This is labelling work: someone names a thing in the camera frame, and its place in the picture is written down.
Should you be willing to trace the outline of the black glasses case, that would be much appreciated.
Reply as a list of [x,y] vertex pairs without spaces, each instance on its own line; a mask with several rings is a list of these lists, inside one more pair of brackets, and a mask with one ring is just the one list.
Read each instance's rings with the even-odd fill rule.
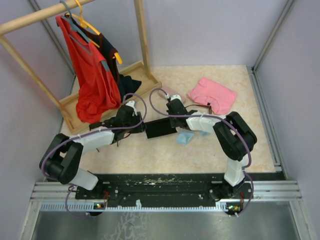
[[171,127],[171,122],[168,117],[148,121],[145,123],[145,126],[145,132],[148,139],[177,133],[176,128]]

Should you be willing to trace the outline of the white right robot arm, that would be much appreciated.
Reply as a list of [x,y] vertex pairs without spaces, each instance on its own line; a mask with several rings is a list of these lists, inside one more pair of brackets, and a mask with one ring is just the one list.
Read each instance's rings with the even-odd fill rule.
[[245,181],[244,169],[252,161],[249,153],[258,139],[244,119],[236,111],[223,116],[188,111],[177,95],[169,98],[167,113],[173,128],[215,134],[227,156],[227,170],[224,173],[223,192],[235,198],[241,192]]

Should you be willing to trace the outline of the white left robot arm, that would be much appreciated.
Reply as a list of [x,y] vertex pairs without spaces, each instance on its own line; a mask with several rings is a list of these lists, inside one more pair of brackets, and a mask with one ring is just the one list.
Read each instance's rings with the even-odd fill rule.
[[59,183],[71,184],[83,189],[97,199],[103,195],[104,186],[93,173],[80,168],[82,156],[103,146],[118,143],[125,137],[145,130],[143,117],[131,100],[122,105],[116,116],[91,125],[90,132],[67,136],[57,134],[43,158],[39,168],[43,175]]

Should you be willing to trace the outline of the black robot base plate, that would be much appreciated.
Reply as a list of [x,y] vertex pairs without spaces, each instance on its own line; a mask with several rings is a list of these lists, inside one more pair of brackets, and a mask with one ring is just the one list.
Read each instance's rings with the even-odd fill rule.
[[254,191],[250,178],[230,186],[221,173],[99,174],[92,190],[77,187],[76,200],[95,201],[96,210],[155,211],[218,209],[239,214]]

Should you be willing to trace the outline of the light blue cleaning cloth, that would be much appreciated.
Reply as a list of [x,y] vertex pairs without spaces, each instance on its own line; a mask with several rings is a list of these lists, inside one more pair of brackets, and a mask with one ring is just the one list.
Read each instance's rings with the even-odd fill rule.
[[210,135],[209,132],[204,132],[204,131],[186,131],[186,130],[181,130],[178,133],[175,142],[177,144],[179,144],[179,145],[185,146],[192,140],[192,138],[196,134],[199,134],[201,137]]

